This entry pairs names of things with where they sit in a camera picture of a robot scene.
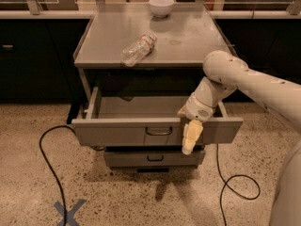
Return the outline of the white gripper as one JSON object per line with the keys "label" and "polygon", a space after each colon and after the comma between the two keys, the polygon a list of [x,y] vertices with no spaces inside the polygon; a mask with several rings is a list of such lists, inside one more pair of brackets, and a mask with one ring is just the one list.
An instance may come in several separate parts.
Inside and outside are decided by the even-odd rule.
{"label": "white gripper", "polygon": [[193,92],[178,112],[180,118],[191,120],[183,128],[182,153],[189,155],[203,131],[203,122],[208,121],[214,114],[218,99],[212,95],[198,97]]}

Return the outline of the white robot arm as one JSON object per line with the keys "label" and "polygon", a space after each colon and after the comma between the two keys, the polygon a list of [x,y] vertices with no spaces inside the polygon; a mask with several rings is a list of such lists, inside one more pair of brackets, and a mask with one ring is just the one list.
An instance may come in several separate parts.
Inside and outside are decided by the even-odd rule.
{"label": "white robot arm", "polygon": [[[213,51],[203,61],[205,76],[179,114],[183,129],[182,152],[190,154],[217,104],[240,90],[248,98],[301,134],[301,86],[254,71],[240,58]],[[286,155],[272,204],[269,226],[301,226],[301,141]]]}

